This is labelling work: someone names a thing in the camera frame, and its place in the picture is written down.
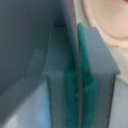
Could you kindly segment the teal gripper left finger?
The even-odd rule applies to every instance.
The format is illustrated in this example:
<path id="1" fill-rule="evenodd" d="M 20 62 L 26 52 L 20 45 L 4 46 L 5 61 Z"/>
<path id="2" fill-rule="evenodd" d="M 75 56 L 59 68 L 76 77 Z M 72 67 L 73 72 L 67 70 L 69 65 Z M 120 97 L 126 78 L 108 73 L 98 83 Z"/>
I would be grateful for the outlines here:
<path id="1" fill-rule="evenodd" d="M 53 29 L 45 73 L 48 76 L 52 128 L 77 128 L 76 73 L 67 29 Z"/>

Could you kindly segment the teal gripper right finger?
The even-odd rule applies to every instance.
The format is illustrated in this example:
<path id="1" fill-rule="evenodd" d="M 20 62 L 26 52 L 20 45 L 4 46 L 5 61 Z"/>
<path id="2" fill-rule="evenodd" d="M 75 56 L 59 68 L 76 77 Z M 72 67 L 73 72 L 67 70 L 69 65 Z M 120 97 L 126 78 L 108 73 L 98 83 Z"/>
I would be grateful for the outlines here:
<path id="1" fill-rule="evenodd" d="M 95 27 L 78 24 L 83 80 L 83 128 L 108 128 L 116 75 L 120 73 Z"/>

